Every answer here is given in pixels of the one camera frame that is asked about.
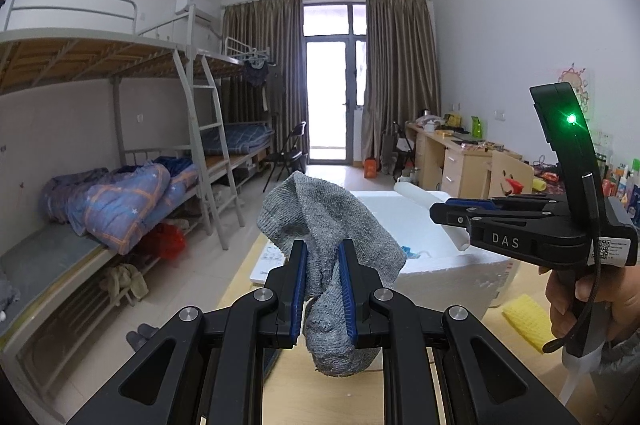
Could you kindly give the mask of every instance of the curtain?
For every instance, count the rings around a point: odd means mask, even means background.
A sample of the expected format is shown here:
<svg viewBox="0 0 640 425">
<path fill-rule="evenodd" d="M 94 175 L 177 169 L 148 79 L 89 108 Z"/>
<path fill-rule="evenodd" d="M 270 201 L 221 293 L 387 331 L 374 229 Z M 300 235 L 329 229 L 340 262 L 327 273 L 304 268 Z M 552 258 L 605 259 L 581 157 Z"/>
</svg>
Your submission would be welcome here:
<svg viewBox="0 0 640 425">
<path fill-rule="evenodd" d="M 279 149 L 291 129 L 308 121 L 302 0 L 259 0 L 228 6 L 222 31 L 223 37 L 271 51 L 276 66 L 270 70 L 267 96 Z M 224 80 L 221 97 L 226 122 L 266 119 L 261 87 L 238 78 Z M 308 152 L 308 134 L 302 138 L 302 150 Z"/>
<path fill-rule="evenodd" d="M 440 114 L 440 77 L 427 0 L 367 0 L 367 81 L 362 157 L 380 157 L 382 135 L 422 109 Z"/>
</svg>

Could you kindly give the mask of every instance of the yellow sponge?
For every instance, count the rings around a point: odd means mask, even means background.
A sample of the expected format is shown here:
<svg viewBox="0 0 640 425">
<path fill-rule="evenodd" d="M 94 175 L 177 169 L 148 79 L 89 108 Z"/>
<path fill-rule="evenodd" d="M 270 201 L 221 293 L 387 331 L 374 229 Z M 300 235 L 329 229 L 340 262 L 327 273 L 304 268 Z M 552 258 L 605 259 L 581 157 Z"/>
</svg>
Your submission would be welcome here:
<svg viewBox="0 0 640 425">
<path fill-rule="evenodd" d="M 549 315 L 529 295 L 521 295 L 507 303 L 502 308 L 502 315 L 540 353 L 542 346 L 554 339 Z"/>
</svg>

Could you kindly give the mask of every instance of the upper bunk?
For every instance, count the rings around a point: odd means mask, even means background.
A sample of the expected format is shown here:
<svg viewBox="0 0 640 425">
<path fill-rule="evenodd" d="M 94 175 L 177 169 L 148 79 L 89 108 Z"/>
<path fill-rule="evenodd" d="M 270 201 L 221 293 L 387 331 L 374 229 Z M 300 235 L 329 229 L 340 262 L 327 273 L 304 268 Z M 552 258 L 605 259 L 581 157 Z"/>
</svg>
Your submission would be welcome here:
<svg viewBox="0 0 640 425">
<path fill-rule="evenodd" d="M 158 37 L 158 28 L 181 19 L 191 23 L 193 13 L 185 13 L 171 20 L 136 32 L 138 8 L 130 0 L 114 0 L 126 3 L 133 12 L 112 12 L 73 5 L 16 5 L 11 0 L 0 32 L 0 94 L 50 84 L 64 84 L 82 80 L 104 78 L 178 78 L 174 52 L 178 51 L 183 65 L 190 56 L 193 61 L 194 79 L 205 78 L 202 62 L 196 56 L 203 55 L 215 77 L 228 77 L 242 71 L 242 62 L 231 56 Z M 44 27 L 8 29 L 11 16 L 21 10 L 65 10 L 86 12 L 121 18 L 131 22 L 131 33 L 69 27 Z"/>
</svg>

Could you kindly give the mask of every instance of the human hand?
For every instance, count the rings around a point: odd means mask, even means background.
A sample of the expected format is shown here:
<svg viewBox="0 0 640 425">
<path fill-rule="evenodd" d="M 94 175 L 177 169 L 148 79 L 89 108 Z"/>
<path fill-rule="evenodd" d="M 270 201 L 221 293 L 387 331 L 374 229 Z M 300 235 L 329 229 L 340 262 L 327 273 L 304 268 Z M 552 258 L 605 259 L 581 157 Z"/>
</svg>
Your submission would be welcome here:
<svg viewBox="0 0 640 425">
<path fill-rule="evenodd" d="M 593 275 L 587 275 L 575 283 L 575 298 L 587 302 L 593 279 Z M 576 321 L 569 311 L 574 294 L 560 282 L 555 271 L 549 275 L 546 298 L 551 302 L 551 332 L 557 338 L 564 337 Z M 595 301 L 611 303 L 608 340 L 624 339 L 635 332 L 640 325 L 640 266 L 603 267 Z"/>
</svg>

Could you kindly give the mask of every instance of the black chair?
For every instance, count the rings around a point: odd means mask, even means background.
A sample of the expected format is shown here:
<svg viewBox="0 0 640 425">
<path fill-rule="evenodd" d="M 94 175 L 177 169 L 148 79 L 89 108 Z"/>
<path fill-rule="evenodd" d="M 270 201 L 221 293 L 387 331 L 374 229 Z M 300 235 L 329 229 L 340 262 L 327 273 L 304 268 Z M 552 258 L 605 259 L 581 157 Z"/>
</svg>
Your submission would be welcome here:
<svg viewBox="0 0 640 425">
<path fill-rule="evenodd" d="M 264 161 L 267 163 L 273 163 L 273 167 L 271 168 L 271 173 L 267 178 L 267 182 L 264 184 L 264 188 L 262 191 L 264 192 L 271 181 L 271 177 L 273 173 L 276 171 L 278 164 L 282 164 L 282 168 L 280 169 L 280 173 L 276 178 L 276 181 L 280 180 L 280 176 L 284 172 L 284 169 L 287 169 L 287 174 L 291 174 L 294 166 L 298 166 L 300 168 L 299 162 L 300 158 L 302 158 L 302 150 L 299 150 L 298 140 L 305 134 L 306 121 L 301 121 L 297 124 L 292 131 L 287 135 L 287 139 L 284 140 L 284 144 L 282 145 L 282 149 L 280 152 L 274 152 L 273 154 L 269 154 Z"/>
</svg>

